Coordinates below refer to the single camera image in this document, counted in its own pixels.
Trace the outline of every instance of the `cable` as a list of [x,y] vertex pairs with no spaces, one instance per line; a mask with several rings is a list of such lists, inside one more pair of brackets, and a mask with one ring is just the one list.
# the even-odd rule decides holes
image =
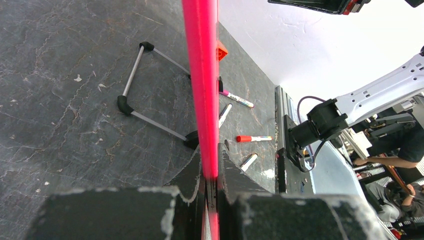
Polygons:
[[[301,103],[305,100],[305,99],[315,99],[315,100],[317,100],[317,101],[320,101],[320,102],[322,102],[322,103],[324,103],[325,102],[325,100],[324,99],[322,99],[322,98],[319,98],[319,97],[316,97],[316,96],[304,96],[304,97],[302,97],[301,99],[300,99],[300,101],[299,101],[299,103],[297,103],[297,118],[298,118],[298,120],[299,120],[299,124],[301,124],[302,123],[302,120],[301,120]],[[309,144],[308,145],[308,147],[309,147],[309,151],[310,151],[310,153],[309,153],[309,155],[310,155],[310,158],[312,159],[312,168],[311,169],[309,169],[309,170],[306,170],[306,171],[304,171],[304,170],[300,170],[300,171],[302,171],[303,173],[308,173],[308,172],[310,172],[310,171],[312,171],[314,168],[315,168],[315,158],[316,158],[316,155],[318,154],[318,152],[321,150],[321,148],[324,146],[324,144],[327,142],[327,139],[325,139],[325,140],[323,140],[320,144],[319,144],[319,146],[318,146],[318,148],[316,149],[316,152],[315,152],[315,154],[314,154],[314,151],[312,150],[312,147],[311,147],[311,145]]]
[[321,148],[324,146],[324,144],[326,144],[326,142],[327,142],[327,141],[328,141],[327,139],[323,140],[323,141],[319,144],[318,148],[316,149],[315,154],[314,154],[313,156],[311,156],[311,157],[310,157],[310,158],[312,159],[312,166],[311,166],[311,169],[308,169],[308,170],[303,170],[303,169],[301,169],[300,171],[301,171],[302,173],[308,173],[308,172],[312,171],[312,170],[315,168],[315,159],[317,158],[318,153],[320,152]]

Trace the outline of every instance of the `person's arm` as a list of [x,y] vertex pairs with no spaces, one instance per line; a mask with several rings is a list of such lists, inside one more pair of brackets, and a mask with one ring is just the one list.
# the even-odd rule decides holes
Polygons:
[[412,200],[414,200],[414,198],[413,198],[412,196],[407,196],[407,197],[405,198],[405,200],[403,200],[403,202],[402,202],[402,206],[404,206],[404,207],[409,207],[409,206],[411,206],[411,205],[412,205]]
[[375,157],[374,156],[374,157],[369,157],[365,160],[358,158],[353,163],[359,166],[359,165],[364,165],[367,162],[378,163],[378,164],[383,164],[383,165],[388,165],[388,166],[393,166],[398,168],[406,168],[406,169],[412,169],[417,166],[417,162],[410,162],[397,156],[390,156],[390,157]]
[[423,205],[419,202],[414,201],[414,197],[416,195],[415,189],[411,184],[406,185],[406,187],[410,191],[410,195],[408,195],[400,205],[400,208],[409,213],[412,217],[420,217],[423,214]]

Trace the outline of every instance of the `gray surface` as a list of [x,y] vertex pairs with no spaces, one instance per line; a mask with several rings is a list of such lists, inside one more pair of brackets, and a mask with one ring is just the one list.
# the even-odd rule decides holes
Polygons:
[[[240,167],[234,164],[224,144],[219,144],[218,147],[220,153],[218,199],[225,199],[225,201],[232,205],[236,199],[245,192],[249,192],[250,194],[268,193],[267,190],[259,186],[259,184],[249,178]],[[220,208],[219,206],[225,206],[222,202],[218,204],[218,209]]]
[[[96,188],[52,195],[41,207],[34,220],[36,224],[25,239],[171,239],[188,222],[181,213],[188,210],[189,204],[183,202],[179,193],[178,187],[168,186]],[[191,232],[181,232],[181,238],[189,239]]]
[[[320,143],[312,144],[314,151]],[[326,142],[316,156],[316,166],[312,171],[316,194],[347,194],[364,196],[352,168],[345,158]]]
[[252,102],[255,106],[250,108],[226,96],[219,96],[220,112],[227,104],[232,104],[232,109],[219,129],[220,142],[228,140],[229,155],[238,166],[241,166],[250,155],[257,153],[258,158],[250,165],[246,174],[263,188],[274,193],[275,140],[238,143],[236,136],[275,136],[275,86],[239,44],[229,34],[223,34],[222,26],[219,32],[221,33],[219,39],[229,52],[219,64],[224,89]]
[[[6,0],[0,3],[0,239],[21,239],[46,196],[70,188],[160,186],[187,164],[181,141],[116,107],[148,40],[188,68],[180,1]],[[229,55],[225,88],[256,104],[232,102],[221,139],[236,164],[268,190],[272,142],[235,143],[237,134],[274,135],[274,86],[220,29]],[[141,58],[128,94],[146,117],[183,135],[196,129],[190,81],[156,53]]]
[[231,210],[244,240],[385,239],[373,210],[357,196],[245,193]]

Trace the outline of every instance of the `red marker cap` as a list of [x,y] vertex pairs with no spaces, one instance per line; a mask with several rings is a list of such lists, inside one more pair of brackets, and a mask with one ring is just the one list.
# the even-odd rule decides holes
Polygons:
[[238,143],[246,143],[246,142],[251,142],[252,141],[252,137],[251,136],[236,136],[235,140]]

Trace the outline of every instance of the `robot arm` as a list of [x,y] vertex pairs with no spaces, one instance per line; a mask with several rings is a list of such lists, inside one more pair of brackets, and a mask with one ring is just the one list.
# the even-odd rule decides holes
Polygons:
[[299,150],[318,140],[331,140],[340,135],[342,130],[422,92],[423,89],[424,47],[421,53],[391,73],[356,91],[315,106],[307,114],[307,121],[287,128],[291,149]]
[[424,89],[424,51],[370,84],[336,97],[335,106],[351,127]]

